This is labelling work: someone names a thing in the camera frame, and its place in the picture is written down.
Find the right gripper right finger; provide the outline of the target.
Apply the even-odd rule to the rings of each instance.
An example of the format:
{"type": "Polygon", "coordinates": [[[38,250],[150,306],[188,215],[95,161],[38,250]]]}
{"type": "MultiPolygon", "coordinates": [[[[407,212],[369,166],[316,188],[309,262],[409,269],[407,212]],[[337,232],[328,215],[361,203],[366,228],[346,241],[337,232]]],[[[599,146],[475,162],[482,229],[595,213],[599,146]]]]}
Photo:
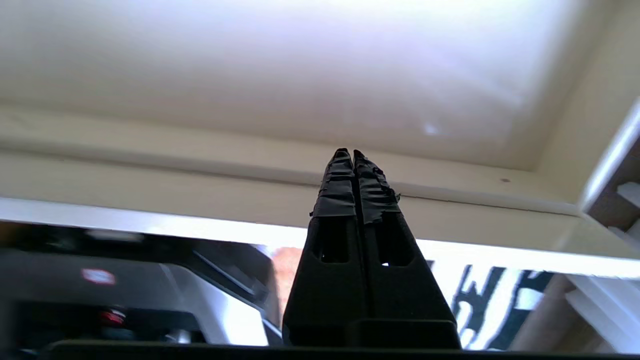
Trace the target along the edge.
{"type": "Polygon", "coordinates": [[[452,321],[453,313],[423,256],[384,171],[354,150],[361,251],[375,318],[452,321]]]}

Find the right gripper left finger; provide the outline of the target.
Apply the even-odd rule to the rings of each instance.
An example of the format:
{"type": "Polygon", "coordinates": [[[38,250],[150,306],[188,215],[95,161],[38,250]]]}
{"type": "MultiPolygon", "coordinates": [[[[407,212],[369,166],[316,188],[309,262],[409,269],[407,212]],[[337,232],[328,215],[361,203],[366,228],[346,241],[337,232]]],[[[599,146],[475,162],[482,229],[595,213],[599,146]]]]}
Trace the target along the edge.
{"type": "Polygon", "coordinates": [[[347,149],[329,160],[282,321],[288,346],[344,346],[346,328],[366,316],[355,172],[347,149]]]}

